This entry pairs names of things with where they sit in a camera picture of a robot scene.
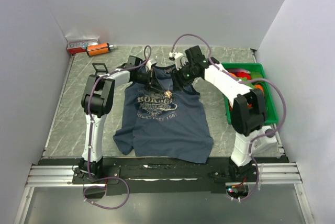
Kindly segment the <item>orange cylinder tool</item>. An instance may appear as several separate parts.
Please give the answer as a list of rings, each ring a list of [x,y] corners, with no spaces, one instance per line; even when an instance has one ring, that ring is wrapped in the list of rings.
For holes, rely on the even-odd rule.
[[[95,44],[86,47],[86,54],[89,57],[94,57],[97,55],[110,53],[114,49],[116,49],[116,46],[113,44],[109,43]]]

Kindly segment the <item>toy lettuce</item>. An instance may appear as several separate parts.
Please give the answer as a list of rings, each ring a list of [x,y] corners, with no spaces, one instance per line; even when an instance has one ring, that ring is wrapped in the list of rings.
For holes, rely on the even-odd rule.
[[[243,85],[246,85],[250,88],[255,88],[254,84],[252,82],[250,82],[249,79],[247,78],[237,78],[237,81],[240,83],[240,84],[243,84]]]

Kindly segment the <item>red toy chili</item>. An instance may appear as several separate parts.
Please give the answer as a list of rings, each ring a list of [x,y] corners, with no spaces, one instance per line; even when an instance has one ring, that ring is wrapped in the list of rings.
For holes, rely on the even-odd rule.
[[[241,79],[247,79],[247,80],[251,79],[250,72],[244,69],[229,69],[228,72],[234,77],[238,77]]]

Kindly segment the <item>black rectangular frame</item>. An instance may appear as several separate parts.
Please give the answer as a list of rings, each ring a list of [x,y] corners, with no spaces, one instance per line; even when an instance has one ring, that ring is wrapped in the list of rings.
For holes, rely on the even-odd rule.
[[[95,75],[104,75],[109,73],[105,63],[92,63],[92,66],[95,70]]]

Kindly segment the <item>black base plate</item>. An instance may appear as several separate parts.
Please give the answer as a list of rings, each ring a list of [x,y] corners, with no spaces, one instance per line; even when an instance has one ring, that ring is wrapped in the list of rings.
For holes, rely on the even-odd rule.
[[[255,182],[255,163],[236,168],[229,158],[196,164],[173,158],[105,158],[102,176],[127,181],[132,193],[224,193],[228,183]]]

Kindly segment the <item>white bottle grey cap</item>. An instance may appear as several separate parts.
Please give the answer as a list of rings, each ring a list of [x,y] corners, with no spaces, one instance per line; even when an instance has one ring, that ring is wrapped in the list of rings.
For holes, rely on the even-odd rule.
[[[253,142],[252,154],[262,153],[266,151],[267,149],[269,149],[270,147],[275,146],[277,144],[275,134],[274,133],[270,134],[270,132],[272,131],[273,129],[271,128],[271,126],[263,126],[259,130],[258,135],[261,135],[261,134],[266,134],[266,135],[256,139]]]

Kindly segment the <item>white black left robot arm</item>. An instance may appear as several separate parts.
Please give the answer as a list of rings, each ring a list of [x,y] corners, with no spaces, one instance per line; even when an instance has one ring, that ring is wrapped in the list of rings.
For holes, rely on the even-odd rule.
[[[85,171],[85,177],[91,183],[100,182],[104,176],[103,131],[107,115],[113,106],[115,88],[130,82],[152,84],[152,68],[156,64],[156,59],[150,60],[147,57],[142,60],[130,56],[116,70],[110,73],[96,71],[88,77],[81,100],[86,118],[86,138],[79,169]]]

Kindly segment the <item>blue sleeveless shirt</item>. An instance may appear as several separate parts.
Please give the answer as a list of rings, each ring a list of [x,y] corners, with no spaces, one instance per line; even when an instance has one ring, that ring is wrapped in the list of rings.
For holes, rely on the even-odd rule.
[[[113,136],[119,151],[136,156],[168,156],[203,164],[214,140],[210,135],[200,94],[192,85],[173,89],[174,65],[154,67],[161,92],[132,83],[125,89],[121,129]],[[173,96],[167,98],[165,91]]]

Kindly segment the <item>green plastic bin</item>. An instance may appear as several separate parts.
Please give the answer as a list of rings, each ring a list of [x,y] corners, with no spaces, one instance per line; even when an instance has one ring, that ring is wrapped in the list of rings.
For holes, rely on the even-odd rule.
[[[251,72],[260,72],[264,76],[263,79],[266,79],[264,68],[259,63],[222,63],[222,66],[228,71],[229,69],[244,69]],[[276,108],[273,103],[272,94],[270,91],[270,87],[267,82],[257,81],[252,82],[254,85],[260,84],[262,85],[264,91],[264,99],[265,99],[265,108],[267,113],[267,120],[265,121],[265,125],[269,126],[271,124],[277,124],[279,122]]]

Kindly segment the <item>red white cardboard box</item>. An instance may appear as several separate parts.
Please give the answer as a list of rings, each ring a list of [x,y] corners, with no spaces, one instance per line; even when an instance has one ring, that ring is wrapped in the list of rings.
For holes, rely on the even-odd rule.
[[[70,55],[74,55],[85,52],[88,46],[97,45],[98,43],[98,39],[69,42],[66,50]]]

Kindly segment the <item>orange toy pumpkin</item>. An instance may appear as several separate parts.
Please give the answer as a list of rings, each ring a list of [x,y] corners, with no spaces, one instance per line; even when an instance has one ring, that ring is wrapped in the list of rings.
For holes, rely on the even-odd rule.
[[[262,85],[260,85],[260,84],[256,84],[256,85],[255,85],[255,88],[257,88],[257,89],[260,89],[260,90],[264,91],[264,89],[263,89]]]

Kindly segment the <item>green toy pepper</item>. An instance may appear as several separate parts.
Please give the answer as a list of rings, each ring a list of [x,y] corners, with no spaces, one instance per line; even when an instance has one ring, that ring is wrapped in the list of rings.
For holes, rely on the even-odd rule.
[[[260,72],[251,72],[250,76],[252,79],[262,79],[264,76]]]

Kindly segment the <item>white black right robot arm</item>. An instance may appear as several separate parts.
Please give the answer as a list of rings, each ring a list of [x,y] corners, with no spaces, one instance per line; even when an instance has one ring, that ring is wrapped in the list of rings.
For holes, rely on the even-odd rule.
[[[199,46],[184,53],[171,51],[169,58],[175,62],[173,77],[178,87],[186,87],[201,77],[229,100],[236,137],[228,171],[232,180],[241,181],[251,171],[252,156],[274,143],[270,128],[264,125],[267,111],[263,92],[233,77],[216,59],[205,57]]]

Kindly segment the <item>gold brooch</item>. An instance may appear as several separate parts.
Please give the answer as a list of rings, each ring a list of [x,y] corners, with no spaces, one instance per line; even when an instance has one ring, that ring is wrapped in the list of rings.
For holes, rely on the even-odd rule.
[[[173,96],[173,93],[171,91],[165,91],[164,96],[167,98],[171,98]]]

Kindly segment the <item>aluminium frame rail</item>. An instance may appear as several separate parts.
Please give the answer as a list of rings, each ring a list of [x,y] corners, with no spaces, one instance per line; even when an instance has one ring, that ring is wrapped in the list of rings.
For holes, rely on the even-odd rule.
[[[90,181],[77,176],[74,170],[77,166],[33,165],[26,180],[26,187],[82,187],[92,186]],[[295,163],[262,163],[259,165],[259,185],[265,184],[301,184],[303,182],[297,164]]]

